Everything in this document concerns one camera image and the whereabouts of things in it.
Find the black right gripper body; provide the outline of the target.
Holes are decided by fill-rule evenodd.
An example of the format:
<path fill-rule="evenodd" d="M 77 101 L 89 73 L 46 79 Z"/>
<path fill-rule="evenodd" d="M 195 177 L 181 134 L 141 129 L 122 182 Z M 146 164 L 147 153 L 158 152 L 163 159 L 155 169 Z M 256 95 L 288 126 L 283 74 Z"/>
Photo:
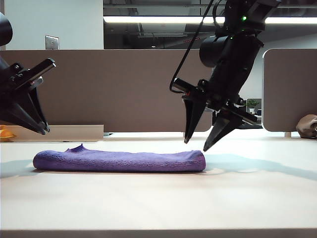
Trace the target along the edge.
<path fill-rule="evenodd" d="M 233 113 L 242 118 L 246 123 L 256 123 L 256 116 L 240 109 L 243 106 L 243 99 L 239 95 L 235 95 L 233 99 L 220 96 L 211 88 L 211 83 L 208 80 L 201 79 L 198 85 L 194 86 L 181 78 L 175 78 L 171 82 L 171 88 L 176 88 L 178 91 L 172 90 L 174 93 L 182 93 L 182 99 L 189 99 L 206 104 L 205 110 L 215 111 L 217 113 Z"/>

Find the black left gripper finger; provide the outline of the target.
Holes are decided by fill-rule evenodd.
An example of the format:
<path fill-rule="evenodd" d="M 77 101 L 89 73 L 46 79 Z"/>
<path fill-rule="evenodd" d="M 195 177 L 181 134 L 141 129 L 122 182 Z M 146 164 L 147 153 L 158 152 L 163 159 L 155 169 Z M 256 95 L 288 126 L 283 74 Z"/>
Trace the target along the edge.
<path fill-rule="evenodd" d="M 45 116 L 42 112 L 42 109 L 41 109 L 41 106 L 40 106 L 40 101 L 39 101 L 39 98 L 38 98 L 38 91 L 37 91 L 37 88 L 34 88 L 32 89 L 30 92 L 29 92 L 29 95 L 31 97 L 31 100 L 34 104 L 34 107 L 35 107 L 35 111 L 37 112 L 39 118 L 40 118 L 40 122 L 39 122 L 39 125 L 46 131 L 46 132 L 50 132 L 50 127 L 48 125 L 48 122 L 47 120 L 45 119 Z"/>
<path fill-rule="evenodd" d="M 47 122 L 36 111 L 32 109 L 28 113 L 16 102 L 0 105 L 0 120 L 41 135 L 45 135 L 47 132 Z"/>

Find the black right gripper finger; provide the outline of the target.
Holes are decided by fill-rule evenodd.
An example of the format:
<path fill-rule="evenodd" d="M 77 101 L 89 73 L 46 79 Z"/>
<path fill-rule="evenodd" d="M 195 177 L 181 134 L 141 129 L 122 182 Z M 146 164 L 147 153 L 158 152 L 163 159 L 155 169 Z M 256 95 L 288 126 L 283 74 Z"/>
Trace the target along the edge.
<path fill-rule="evenodd" d="M 204 151 L 208 151 L 220 139 L 242 124 L 242 118 L 233 113 L 218 113 L 213 128 L 204 144 Z"/>
<path fill-rule="evenodd" d="M 188 143 L 191 139 L 198 122 L 205 110 L 206 104 L 198 101 L 184 99 L 185 110 L 186 110 L 186 126 L 184 142 Z"/>

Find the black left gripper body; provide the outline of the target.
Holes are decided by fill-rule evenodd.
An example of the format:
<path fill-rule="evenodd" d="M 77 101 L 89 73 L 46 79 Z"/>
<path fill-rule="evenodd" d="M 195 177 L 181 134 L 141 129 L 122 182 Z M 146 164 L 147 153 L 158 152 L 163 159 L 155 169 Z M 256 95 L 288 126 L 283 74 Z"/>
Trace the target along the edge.
<path fill-rule="evenodd" d="M 29 93 L 43 82 L 43 74 L 56 67 L 52 58 L 47 58 L 33 68 L 24 68 L 19 63 L 9 65 L 0 59 L 0 104 L 13 103 L 23 93 Z"/>

